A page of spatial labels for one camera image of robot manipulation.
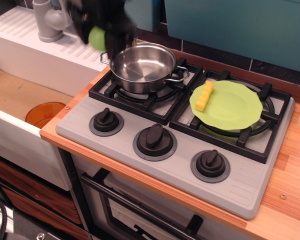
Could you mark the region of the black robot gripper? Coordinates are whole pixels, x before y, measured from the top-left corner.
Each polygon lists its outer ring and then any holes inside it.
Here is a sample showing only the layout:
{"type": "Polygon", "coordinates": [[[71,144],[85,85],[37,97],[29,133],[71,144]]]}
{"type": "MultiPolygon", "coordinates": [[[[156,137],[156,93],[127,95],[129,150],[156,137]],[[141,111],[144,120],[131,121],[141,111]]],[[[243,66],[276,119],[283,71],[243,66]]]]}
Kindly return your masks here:
{"type": "Polygon", "coordinates": [[[105,49],[110,60],[132,45],[137,28],[125,12],[124,0],[68,0],[67,9],[80,39],[89,43],[94,26],[105,31],[105,49]]]}

